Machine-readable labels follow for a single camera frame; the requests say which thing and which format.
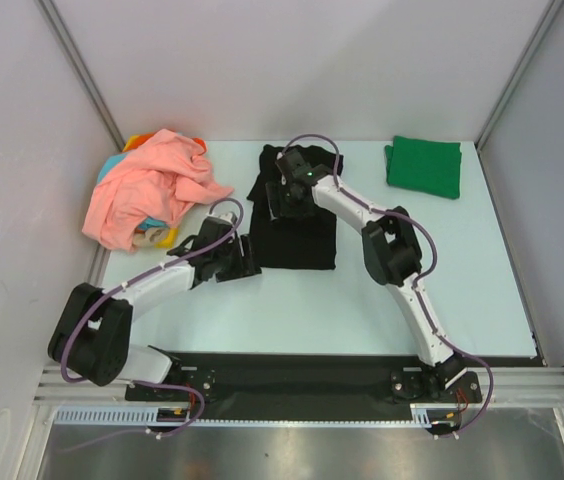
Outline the black t-shirt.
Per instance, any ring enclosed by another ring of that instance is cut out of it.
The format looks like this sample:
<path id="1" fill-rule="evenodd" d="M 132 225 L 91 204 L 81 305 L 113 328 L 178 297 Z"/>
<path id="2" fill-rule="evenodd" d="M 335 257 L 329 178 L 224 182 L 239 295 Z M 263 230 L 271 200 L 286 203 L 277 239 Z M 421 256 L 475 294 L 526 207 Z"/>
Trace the black t-shirt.
<path id="1" fill-rule="evenodd" d="M 259 173 L 247 199 L 253 203 L 249 236 L 254 257 L 264 268 L 333 270 L 336 268 L 336 216 L 324 209 L 305 219 L 273 220 L 266 184 L 279 180 L 275 166 L 280 147 L 266 144 L 259 155 Z"/>

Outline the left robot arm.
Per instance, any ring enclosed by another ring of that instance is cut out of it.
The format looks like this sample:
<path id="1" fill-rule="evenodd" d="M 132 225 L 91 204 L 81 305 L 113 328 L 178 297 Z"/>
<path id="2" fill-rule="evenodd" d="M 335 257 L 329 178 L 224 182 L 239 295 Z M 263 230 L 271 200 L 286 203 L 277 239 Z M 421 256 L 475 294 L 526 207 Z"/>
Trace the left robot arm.
<path id="1" fill-rule="evenodd" d="M 131 343 L 133 323 L 177 294 L 215 280 L 261 273 L 250 238 L 237 233 L 232 212 L 207 215 L 199 232 L 167 252 L 167 259 L 106 292 L 89 283 L 74 287 L 48 344 L 67 382 L 106 386 L 115 380 L 148 385 L 159 398 L 176 397 L 182 374 L 175 357 Z"/>

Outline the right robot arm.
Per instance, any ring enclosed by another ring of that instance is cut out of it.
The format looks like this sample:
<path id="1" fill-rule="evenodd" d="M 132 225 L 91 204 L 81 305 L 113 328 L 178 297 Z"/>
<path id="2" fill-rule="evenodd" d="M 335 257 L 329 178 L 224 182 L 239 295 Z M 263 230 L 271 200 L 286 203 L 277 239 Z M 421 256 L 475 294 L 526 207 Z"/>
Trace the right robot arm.
<path id="1" fill-rule="evenodd" d="M 450 346 L 428 298 L 417 225 L 401 207 L 383 209 L 359 196 L 332 169 L 312 166 L 296 148 L 285 148 L 275 165 L 281 174 L 266 192 L 271 217 L 304 219 L 323 209 L 361 237 L 367 273 L 387 288 L 413 336 L 423 365 L 423 388 L 435 401 L 446 401 L 459 389 L 465 362 Z"/>

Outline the beige t-shirt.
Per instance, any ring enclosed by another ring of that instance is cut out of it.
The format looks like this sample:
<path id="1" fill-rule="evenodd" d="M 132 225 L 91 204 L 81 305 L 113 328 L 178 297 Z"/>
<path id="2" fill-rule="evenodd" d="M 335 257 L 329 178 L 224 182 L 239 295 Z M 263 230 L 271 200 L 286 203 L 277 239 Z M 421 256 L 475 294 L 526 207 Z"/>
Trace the beige t-shirt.
<path id="1" fill-rule="evenodd" d="M 132 236 L 132 246 L 135 248 L 156 247 L 166 239 L 169 231 L 168 227 L 152 227 L 143 231 L 135 231 Z"/>

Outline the light blue t-shirt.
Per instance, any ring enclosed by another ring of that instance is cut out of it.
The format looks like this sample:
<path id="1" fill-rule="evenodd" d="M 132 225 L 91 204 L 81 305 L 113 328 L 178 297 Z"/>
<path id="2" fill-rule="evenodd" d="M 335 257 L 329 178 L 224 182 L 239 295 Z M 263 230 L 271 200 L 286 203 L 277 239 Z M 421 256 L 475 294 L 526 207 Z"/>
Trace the light blue t-shirt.
<path id="1" fill-rule="evenodd" d="M 96 185 L 100 185 L 107 174 L 114 169 L 118 164 L 120 164 L 126 157 L 128 153 L 122 152 L 109 157 L 101 167 L 97 179 Z M 146 231 L 149 228 L 167 228 L 167 224 L 164 221 L 154 219 L 152 217 L 145 217 L 144 220 L 136 226 L 137 231 Z"/>

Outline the pink t-shirt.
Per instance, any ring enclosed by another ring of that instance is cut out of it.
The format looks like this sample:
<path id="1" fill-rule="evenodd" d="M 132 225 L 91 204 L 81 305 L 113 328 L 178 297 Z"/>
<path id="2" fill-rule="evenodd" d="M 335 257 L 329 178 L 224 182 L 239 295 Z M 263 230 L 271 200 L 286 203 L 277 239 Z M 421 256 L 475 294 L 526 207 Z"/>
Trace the pink t-shirt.
<path id="1" fill-rule="evenodd" d="M 192 138 L 162 129 L 95 185 L 82 233 L 109 250 L 134 252 L 136 226 L 145 217 L 176 229 L 188 211 L 233 193 L 215 180 L 213 166 Z"/>

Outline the orange t-shirt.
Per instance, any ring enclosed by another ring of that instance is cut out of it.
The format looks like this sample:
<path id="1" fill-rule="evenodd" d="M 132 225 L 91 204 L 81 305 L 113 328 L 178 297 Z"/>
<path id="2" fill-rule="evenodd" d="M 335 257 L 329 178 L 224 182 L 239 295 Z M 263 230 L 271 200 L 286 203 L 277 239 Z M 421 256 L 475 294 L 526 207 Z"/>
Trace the orange t-shirt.
<path id="1" fill-rule="evenodd" d="M 203 139 L 193 137 L 192 140 L 203 149 L 203 153 L 206 153 L 208 151 L 206 142 Z"/>

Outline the folded green t-shirt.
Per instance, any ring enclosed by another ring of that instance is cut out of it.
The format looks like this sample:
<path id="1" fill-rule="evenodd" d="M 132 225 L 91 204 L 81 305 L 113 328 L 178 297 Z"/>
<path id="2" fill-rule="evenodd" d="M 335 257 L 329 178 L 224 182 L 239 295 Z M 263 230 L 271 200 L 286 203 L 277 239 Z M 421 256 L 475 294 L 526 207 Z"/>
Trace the folded green t-shirt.
<path id="1" fill-rule="evenodd" d="M 461 144 L 395 136 L 384 147 L 389 186 L 449 200 L 460 198 Z"/>

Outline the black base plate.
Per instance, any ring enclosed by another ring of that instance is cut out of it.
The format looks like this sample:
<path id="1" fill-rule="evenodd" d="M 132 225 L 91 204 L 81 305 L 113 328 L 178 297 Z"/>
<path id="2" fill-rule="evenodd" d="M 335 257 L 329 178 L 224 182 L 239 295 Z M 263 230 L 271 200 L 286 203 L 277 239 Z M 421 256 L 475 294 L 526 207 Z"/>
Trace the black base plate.
<path id="1" fill-rule="evenodd" d="M 414 355 L 175 353 L 167 383 L 199 391 L 205 420 L 405 420 L 415 403 L 479 405 L 488 383 L 469 371 L 439 390 Z"/>

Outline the left aluminium frame post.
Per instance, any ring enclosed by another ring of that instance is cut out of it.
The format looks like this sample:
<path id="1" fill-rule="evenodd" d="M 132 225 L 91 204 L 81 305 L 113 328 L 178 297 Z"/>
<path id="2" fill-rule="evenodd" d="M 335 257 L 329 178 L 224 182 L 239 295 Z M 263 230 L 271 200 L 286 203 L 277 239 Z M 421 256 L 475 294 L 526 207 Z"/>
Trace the left aluminium frame post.
<path id="1" fill-rule="evenodd" d="M 121 150 L 125 145 L 123 135 L 56 2 L 35 0 L 34 4 L 40 11 L 106 133 L 115 147 Z"/>

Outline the aluminium frame post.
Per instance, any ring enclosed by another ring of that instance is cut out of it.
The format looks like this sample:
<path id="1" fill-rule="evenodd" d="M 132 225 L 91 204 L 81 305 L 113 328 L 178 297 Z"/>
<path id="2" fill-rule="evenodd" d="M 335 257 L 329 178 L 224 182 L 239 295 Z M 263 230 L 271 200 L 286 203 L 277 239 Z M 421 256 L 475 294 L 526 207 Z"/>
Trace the aluminium frame post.
<path id="1" fill-rule="evenodd" d="M 56 2 L 35 0 L 34 4 L 40 11 L 106 133 L 115 147 L 121 150 L 125 145 L 123 135 Z"/>
<path id="2" fill-rule="evenodd" d="M 531 36 L 524 46 L 514 68 L 509 75 L 505 86 L 491 109 L 487 120 L 481 128 L 476 141 L 474 142 L 476 151 L 480 153 L 495 130 L 500 118 L 504 114 L 508 104 L 512 100 L 519 84 L 524 78 L 532 60 L 538 53 L 546 36 L 550 32 L 553 24 L 556 22 L 558 15 L 564 8 L 564 0 L 551 0 L 547 2 L 540 19 L 534 27 Z"/>

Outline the aluminium front rail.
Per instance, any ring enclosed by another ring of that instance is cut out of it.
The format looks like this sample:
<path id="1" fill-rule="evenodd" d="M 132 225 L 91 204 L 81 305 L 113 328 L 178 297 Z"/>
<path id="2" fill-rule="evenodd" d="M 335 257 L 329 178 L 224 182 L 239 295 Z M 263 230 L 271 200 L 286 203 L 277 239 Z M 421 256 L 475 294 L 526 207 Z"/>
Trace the aluminium front rail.
<path id="1" fill-rule="evenodd" d="M 494 367 L 493 408 L 564 408 L 564 367 Z M 65 382 L 55 366 L 43 369 L 34 402 L 42 405 L 124 404 L 126 383 L 104 387 Z"/>

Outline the right aluminium frame post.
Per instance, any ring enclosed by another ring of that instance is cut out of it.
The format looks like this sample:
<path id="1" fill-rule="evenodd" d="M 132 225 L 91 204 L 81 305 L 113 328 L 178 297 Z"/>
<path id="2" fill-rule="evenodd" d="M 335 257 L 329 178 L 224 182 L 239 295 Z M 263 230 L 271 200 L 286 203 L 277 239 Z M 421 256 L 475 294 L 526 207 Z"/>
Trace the right aluminium frame post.
<path id="1" fill-rule="evenodd" d="M 474 142 L 476 151 L 480 153 L 495 130 L 500 118 L 504 114 L 508 104 L 512 100 L 519 84 L 524 78 L 532 60 L 538 53 L 546 36 L 550 32 L 553 24 L 556 22 L 558 15 L 564 8 L 564 0 L 551 0 L 547 2 L 540 19 L 534 27 L 531 36 L 524 46 L 514 68 L 509 75 L 505 86 L 491 109 L 487 120 L 481 128 L 476 141 Z"/>

